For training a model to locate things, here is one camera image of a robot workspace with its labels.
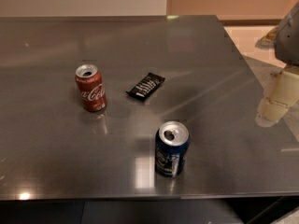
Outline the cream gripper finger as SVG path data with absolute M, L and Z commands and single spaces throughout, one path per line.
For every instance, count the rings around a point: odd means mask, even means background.
M 279 72 L 272 73 L 263 90 L 256 123 L 261 127 L 277 124 L 289 109 L 299 101 L 299 66 L 287 64 Z

